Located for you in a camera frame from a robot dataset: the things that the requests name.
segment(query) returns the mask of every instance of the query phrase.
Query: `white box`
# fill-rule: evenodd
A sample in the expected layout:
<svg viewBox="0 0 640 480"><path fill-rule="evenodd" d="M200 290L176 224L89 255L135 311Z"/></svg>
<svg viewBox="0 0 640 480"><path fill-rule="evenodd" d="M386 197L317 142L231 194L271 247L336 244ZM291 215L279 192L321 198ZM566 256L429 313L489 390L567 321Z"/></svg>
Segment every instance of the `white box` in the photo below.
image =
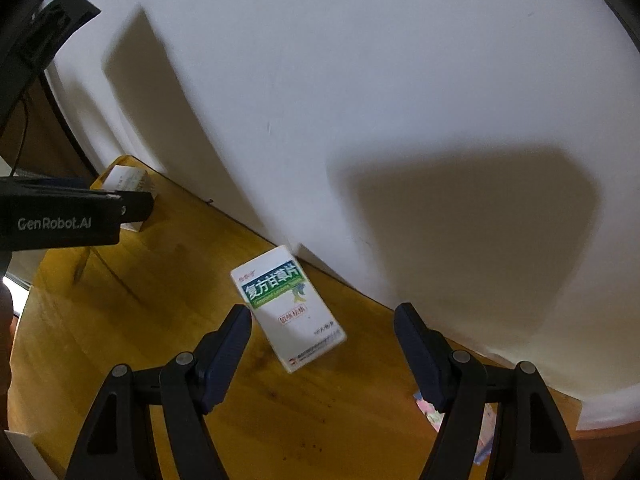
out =
<svg viewBox="0 0 640 480"><path fill-rule="evenodd" d="M285 246L235 268L231 278L287 372L347 339Z"/></svg>
<svg viewBox="0 0 640 480"><path fill-rule="evenodd" d="M106 191L148 191L154 200L158 196L146 171L130 166L114 166L104 180L102 189ZM121 224L120 227L138 232L142 227L142 222Z"/></svg>

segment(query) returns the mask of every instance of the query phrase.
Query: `wall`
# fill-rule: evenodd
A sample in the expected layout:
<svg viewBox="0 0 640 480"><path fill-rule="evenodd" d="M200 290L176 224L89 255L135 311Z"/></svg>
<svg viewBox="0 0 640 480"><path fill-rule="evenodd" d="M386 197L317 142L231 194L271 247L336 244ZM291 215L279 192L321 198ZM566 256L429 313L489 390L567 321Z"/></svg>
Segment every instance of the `wall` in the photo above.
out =
<svg viewBox="0 0 640 480"><path fill-rule="evenodd" d="M580 398L640 378L640 59L601 0L91 0L49 78L276 243Z"/></svg>

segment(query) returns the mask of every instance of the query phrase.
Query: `wooden surface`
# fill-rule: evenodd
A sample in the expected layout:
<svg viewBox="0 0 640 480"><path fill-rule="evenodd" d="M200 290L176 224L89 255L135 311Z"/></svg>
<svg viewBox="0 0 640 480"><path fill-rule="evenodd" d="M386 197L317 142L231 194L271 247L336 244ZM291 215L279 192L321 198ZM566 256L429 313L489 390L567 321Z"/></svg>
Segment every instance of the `wooden surface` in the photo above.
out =
<svg viewBox="0 0 640 480"><path fill-rule="evenodd" d="M117 246L48 251L18 324L10 427L30 434L59 476L111 367L158 366L193 349L240 301L229 271L273 247L151 173L159 195L143 230L123 231ZM225 402L206 418L229 477L418 478L436 434L412 398L392 312L304 268L348 340L290 375L254 324ZM575 428L579 404L559 399ZM164 478L176 479L161 410L152 416Z"/></svg>

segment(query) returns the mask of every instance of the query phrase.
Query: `wire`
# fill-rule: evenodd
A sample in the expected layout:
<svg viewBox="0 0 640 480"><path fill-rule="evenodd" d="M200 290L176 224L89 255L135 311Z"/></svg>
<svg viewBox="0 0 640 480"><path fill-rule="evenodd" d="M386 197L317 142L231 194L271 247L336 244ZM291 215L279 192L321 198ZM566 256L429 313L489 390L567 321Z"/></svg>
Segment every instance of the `wire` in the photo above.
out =
<svg viewBox="0 0 640 480"><path fill-rule="evenodd" d="M25 101L24 97L20 97L20 102L22 103L22 109L24 110L24 128L22 129L22 139L20 140L20 148L18 148L18 153L15 155L15 162L11 168L11 173L9 176L14 176L15 170L18 167L18 163L20 162L20 156L22 155L22 149L24 148L24 141L27 138L27 128L29 127L29 107L27 106L27 101Z"/></svg>

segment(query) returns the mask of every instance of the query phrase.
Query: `wooden table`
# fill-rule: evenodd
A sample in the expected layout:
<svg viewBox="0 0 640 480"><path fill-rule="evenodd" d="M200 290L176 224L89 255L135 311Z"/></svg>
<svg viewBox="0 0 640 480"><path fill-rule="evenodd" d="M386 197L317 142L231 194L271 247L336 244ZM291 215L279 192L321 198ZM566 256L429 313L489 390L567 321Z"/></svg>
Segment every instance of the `wooden table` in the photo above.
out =
<svg viewBox="0 0 640 480"><path fill-rule="evenodd" d="M143 167L128 156L116 164ZM116 246L48 251L18 324L10 427L31 435L60 478L111 367L193 349L241 301L229 271L273 247L150 173L159 195L142 231L122 231ZM304 268L348 340L290 375L254 324L225 402L206 417L229 477L417 479L436 433L412 398L392 312ZM579 404L557 398L575 428ZM164 478L177 479L160 408L152 418Z"/></svg>

